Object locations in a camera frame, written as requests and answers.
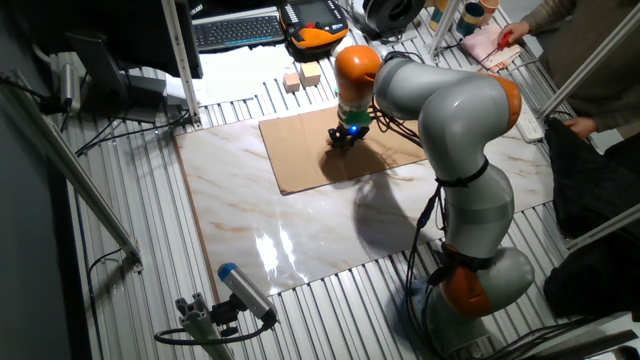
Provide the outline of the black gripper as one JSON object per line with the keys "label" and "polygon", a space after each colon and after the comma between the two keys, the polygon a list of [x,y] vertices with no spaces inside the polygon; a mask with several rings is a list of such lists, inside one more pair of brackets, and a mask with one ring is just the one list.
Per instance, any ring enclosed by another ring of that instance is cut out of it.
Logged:
{"label": "black gripper", "polygon": [[337,128],[328,130],[329,145],[332,148],[353,148],[369,132],[368,125],[344,125],[340,123]]}

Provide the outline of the person right hand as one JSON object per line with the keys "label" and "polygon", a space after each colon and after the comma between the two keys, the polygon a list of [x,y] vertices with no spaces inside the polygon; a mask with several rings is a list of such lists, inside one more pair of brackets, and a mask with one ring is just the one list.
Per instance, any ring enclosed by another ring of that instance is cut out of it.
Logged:
{"label": "person right hand", "polygon": [[530,25],[525,22],[510,23],[506,25],[498,35],[497,45],[499,49],[512,46],[530,32]]}

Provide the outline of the person left hand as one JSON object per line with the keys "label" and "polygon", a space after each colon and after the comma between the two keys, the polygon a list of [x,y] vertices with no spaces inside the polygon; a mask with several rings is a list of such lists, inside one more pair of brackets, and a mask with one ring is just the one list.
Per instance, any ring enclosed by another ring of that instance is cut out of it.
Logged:
{"label": "person left hand", "polygon": [[595,121],[587,117],[576,117],[564,121],[563,124],[583,140],[586,140],[591,134],[597,131]]}

